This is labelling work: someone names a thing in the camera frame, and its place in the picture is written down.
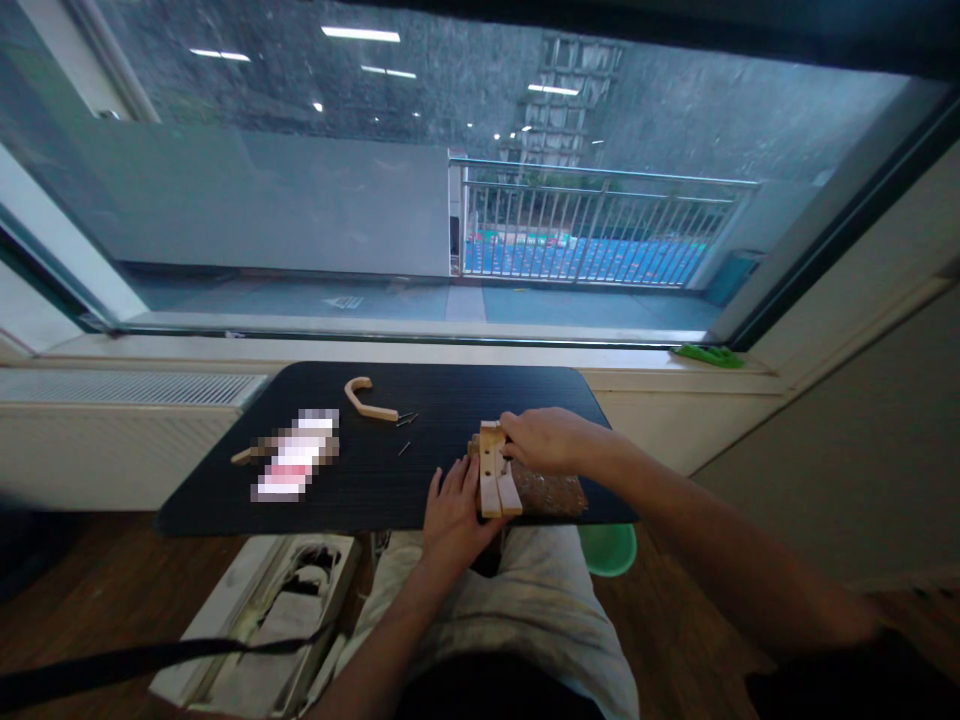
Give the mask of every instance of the black table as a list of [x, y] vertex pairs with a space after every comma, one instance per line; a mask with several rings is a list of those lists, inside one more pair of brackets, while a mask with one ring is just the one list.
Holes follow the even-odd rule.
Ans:
[[[384, 352], [389, 352], [389, 345]], [[359, 415], [343, 386], [367, 376], [361, 402], [420, 416], [412, 424]], [[466, 452], [481, 420], [528, 408], [564, 407], [609, 426], [583, 376], [569, 368], [495, 365], [302, 362], [282, 370], [200, 465], [164, 503], [157, 527], [165, 535], [261, 535], [419, 529], [434, 469]], [[230, 458], [260, 436], [293, 425], [301, 409], [340, 410], [340, 457], [321, 466], [299, 502], [251, 502], [259, 466]], [[406, 452], [400, 449], [410, 442]], [[635, 522], [618, 497], [581, 478], [589, 507], [578, 523]], [[517, 525], [557, 519], [527, 515]]]

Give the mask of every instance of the wooden floor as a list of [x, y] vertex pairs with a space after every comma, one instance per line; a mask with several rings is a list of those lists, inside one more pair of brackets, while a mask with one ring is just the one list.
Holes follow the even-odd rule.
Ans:
[[[244, 538], [160, 538], [152, 516], [79, 518], [69, 554], [0, 608], [0, 673], [105, 650], [176, 640]], [[754, 718], [745, 672], [755, 652], [713, 609], [677, 563], [638, 526], [637, 562], [624, 576], [597, 578], [597, 597], [617, 628], [640, 691], [645, 720]], [[361, 569], [344, 616], [369, 585]], [[960, 681], [960, 600], [912, 592], [876, 596], [887, 616], [944, 672]], [[24, 710], [27, 718], [207, 718], [147, 692], [150, 677]]]

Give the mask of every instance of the metal railing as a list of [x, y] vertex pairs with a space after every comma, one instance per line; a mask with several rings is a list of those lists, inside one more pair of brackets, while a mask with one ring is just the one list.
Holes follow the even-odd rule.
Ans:
[[452, 159], [462, 276], [682, 288], [759, 183]]

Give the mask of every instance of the person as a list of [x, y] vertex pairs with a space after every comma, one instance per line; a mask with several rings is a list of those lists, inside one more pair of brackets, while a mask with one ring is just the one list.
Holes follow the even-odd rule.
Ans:
[[[624, 436], [559, 408], [500, 422], [505, 455], [545, 474], [588, 476], [629, 503], [721, 612], [780, 662], [772, 675], [747, 678], [764, 720], [960, 707], [958, 688], [884, 629], [866, 599]], [[478, 465], [458, 460], [442, 484], [438, 468], [422, 534], [392, 535], [338, 674], [309, 718], [639, 716], [575, 528], [510, 528], [497, 574], [468, 571], [507, 523], [478, 522]]]

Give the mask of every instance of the glass pane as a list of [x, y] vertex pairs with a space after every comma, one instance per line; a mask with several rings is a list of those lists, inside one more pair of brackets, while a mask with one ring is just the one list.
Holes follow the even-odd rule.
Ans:
[[[133, 327], [701, 340], [916, 126], [870, 145], [916, 85], [881, 73], [324, 0], [96, 4], [72, 40], [0, 9], [0, 139], [140, 294]], [[64, 60], [105, 37], [115, 105]]]

